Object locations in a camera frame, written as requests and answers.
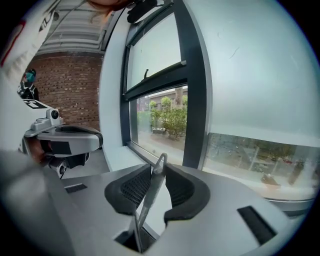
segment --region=window frame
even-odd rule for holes
[[[127,90],[131,46],[134,46],[146,32],[171,14],[174,14],[176,21],[181,61],[143,79],[140,83]],[[152,93],[187,84],[188,111],[182,165],[201,170],[208,144],[207,126],[209,118],[207,109],[211,107],[211,102],[208,100],[211,97],[207,96],[205,59],[200,39],[186,5],[182,0],[176,0],[174,3],[169,2],[153,12],[141,23],[133,24],[126,42],[120,87],[122,144],[128,146],[146,162],[155,165],[157,157],[133,142],[132,138],[137,138],[138,136],[138,127],[137,122],[130,122],[130,115],[131,120],[137,118],[137,111],[133,107],[131,107],[130,111],[130,102],[135,102],[136,99]]]

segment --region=gray surface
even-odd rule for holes
[[[282,211],[238,181],[189,167],[169,166],[205,182],[210,199],[194,218],[169,221],[148,255],[238,256],[258,249],[258,241],[237,211],[247,206],[252,206],[276,233],[290,225]]]
[[[84,177],[96,174],[108,173],[109,168],[102,149],[98,149],[90,153],[85,166],[77,166],[72,169],[67,169],[63,175],[63,179]]]
[[[76,128],[77,125],[70,125],[70,127]],[[97,150],[101,146],[97,135],[98,131],[85,126],[79,126],[79,128],[84,128],[85,131],[57,131],[57,129],[53,128],[48,133],[40,133],[36,138],[41,141],[51,141],[51,143],[68,142],[71,154],[54,153],[56,158],[76,156]]]

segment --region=red brick wall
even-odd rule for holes
[[[99,129],[98,92],[102,54],[57,52],[34,57],[39,99],[59,109],[66,124]]]

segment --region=glass wall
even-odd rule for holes
[[[182,165],[186,141],[188,87],[150,94],[131,102],[132,141],[156,157],[167,153],[168,161]]]
[[[320,148],[210,133],[203,170],[265,198],[307,200],[318,191]]]

